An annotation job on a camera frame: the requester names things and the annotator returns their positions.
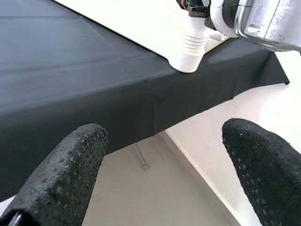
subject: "black fabric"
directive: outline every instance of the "black fabric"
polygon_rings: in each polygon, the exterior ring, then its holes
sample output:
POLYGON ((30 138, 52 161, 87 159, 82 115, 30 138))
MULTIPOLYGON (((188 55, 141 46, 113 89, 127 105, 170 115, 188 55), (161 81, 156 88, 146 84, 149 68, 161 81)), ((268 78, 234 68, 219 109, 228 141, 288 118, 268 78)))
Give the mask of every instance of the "black fabric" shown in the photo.
POLYGON ((301 155, 275 133, 231 119, 223 143, 240 183, 264 226, 301 225, 301 155))
POLYGON ((239 39, 183 74, 53 1, 2 0, 0 13, 0 200, 78 126, 104 126, 111 153, 248 89, 289 83, 274 53, 239 39))
POLYGON ((81 226, 107 149, 106 136, 102 127, 88 124, 65 137, 27 179, 0 225, 21 211, 34 225, 81 226))

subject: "black textured gripper pad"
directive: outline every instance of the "black textured gripper pad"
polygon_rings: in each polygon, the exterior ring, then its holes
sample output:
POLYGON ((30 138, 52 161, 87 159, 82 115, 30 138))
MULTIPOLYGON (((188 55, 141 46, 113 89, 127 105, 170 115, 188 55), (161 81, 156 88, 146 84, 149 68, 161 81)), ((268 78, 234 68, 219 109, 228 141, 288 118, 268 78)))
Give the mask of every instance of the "black textured gripper pad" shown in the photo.
POLYGON ((99 125, 73 131, 30 175, 2 221, 22 211, 37 225, 80 226, 106 149, 107 134, 99 125))
POLYGON ((223 143, 264 226, 301 226, 301 155, 275 133, 231 119, 223 143))

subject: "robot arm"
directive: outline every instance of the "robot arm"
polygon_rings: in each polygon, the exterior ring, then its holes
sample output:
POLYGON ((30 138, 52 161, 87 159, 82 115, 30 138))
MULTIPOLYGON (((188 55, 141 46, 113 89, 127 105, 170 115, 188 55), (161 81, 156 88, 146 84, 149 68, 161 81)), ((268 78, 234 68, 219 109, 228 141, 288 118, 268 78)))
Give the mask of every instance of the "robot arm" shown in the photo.
POLYGON ((228 37, 240 37, 272 51, 301 52, 300 0, 177 0, 190 17, 228 37))

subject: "table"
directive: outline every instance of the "table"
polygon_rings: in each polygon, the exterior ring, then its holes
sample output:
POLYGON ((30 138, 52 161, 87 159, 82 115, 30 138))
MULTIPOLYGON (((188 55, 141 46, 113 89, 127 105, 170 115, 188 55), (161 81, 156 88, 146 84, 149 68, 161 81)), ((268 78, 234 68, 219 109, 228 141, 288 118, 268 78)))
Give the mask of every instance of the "table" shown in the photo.
POLYGON ((0 200, 80 125, 105 127, 111 153, 248 89, 289 83, 274 53, 240 39, 180 73, 50 0, 2 0, 0 31, 0 200))

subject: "white wall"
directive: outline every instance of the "white wall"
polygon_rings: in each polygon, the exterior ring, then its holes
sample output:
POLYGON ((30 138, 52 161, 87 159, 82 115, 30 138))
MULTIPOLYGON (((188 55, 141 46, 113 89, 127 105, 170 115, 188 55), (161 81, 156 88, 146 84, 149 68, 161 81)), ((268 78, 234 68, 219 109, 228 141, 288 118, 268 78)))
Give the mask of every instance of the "white wall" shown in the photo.
POLYGON ((277 56, 291 81, 289 86, 278 84, 249 90, 166 131, 243 226, 260 223, 223 147, 223 123, 233 117, 251 120, 301 151, 300 53, 277 56))

